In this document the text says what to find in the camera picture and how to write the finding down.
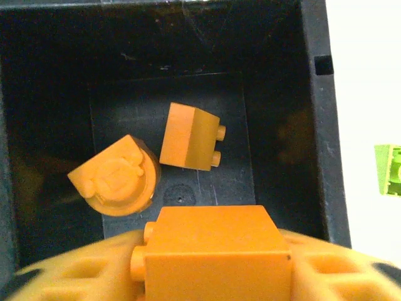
black container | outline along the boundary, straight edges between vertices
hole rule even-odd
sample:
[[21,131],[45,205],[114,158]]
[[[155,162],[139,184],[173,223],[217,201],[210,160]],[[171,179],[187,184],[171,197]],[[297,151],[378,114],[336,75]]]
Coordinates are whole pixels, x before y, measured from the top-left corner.
[[[0,9],[2,270],[141,228],[165,205],[262,204],[281,228],[350,246],[324,1]],[[221,166],[163,166],[149,209],[102,217],[66,173],[125,134],[159,156],[173,101],[220,116]]]

